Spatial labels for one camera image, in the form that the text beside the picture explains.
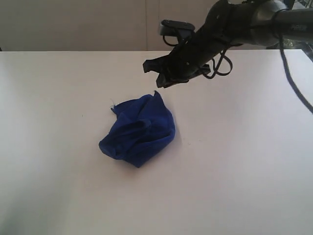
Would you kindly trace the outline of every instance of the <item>fabric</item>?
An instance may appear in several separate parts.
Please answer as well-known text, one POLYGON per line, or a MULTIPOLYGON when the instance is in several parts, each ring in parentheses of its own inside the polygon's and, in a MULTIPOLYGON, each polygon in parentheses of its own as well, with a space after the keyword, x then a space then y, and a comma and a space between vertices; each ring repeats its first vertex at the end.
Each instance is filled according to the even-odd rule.
POLYGON ((99 147, 113 159, 141 167, 174 139, 173 116, 158 92, 111 109, 117 120, 99 147))

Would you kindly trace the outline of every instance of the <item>white table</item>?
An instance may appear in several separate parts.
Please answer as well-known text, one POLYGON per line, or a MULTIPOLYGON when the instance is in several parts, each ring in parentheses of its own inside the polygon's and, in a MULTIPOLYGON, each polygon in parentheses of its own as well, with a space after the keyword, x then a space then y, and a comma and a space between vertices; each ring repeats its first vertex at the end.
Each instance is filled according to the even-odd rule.
MULTIPOLYGON (((278 51, 229 51, 230 76, 159 89, 177 134, 142 168, 101 153, 110 106, 152 94, 142 63, 164 54, 0 53, 3 234, 313 234, 313 117, 278 51)), ((286 54, 313 102, 312 62, 286 54)))

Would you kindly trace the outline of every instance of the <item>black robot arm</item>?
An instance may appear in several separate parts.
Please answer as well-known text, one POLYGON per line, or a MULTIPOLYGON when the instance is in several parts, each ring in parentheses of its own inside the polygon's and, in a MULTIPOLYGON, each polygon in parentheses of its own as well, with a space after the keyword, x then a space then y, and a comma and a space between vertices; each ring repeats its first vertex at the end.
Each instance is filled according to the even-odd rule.
POLYGON ((165 20, 159 33, 175 36, 178 44, 166 56, 147 60, 144 71, 159 73, 158 87, 186 83, 204 75, 206 63, 233 46, 253 44, 271 46, 282 37, 313 42, 313 9, 288 10, 279 0, 256 0, 230 4, 219 0, 209 11, 204 25, 194 32, 190 23, 165 20))

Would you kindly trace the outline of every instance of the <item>blue cloth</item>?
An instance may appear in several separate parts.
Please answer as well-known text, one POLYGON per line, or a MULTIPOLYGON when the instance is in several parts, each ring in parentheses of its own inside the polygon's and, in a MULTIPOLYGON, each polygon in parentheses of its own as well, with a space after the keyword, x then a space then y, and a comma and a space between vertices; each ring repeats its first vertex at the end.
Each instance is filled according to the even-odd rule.
POLYGON ((161 95, 147 94, 111 108, 117 120, 109 134, 99 142, 109 157, 141 167, 165 148, 175 136, 171 112, 161 95))

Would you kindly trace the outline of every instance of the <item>crumpled blue towel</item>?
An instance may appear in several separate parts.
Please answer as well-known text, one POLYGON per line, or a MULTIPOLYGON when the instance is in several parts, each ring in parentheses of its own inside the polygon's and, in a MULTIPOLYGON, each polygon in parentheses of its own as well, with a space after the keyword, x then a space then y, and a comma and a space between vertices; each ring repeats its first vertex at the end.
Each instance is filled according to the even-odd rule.
POLYGON ((117 120, 99 147, 113 159, 141 167, 174 139, 173 116, 156 91, 111 109, 117 120))

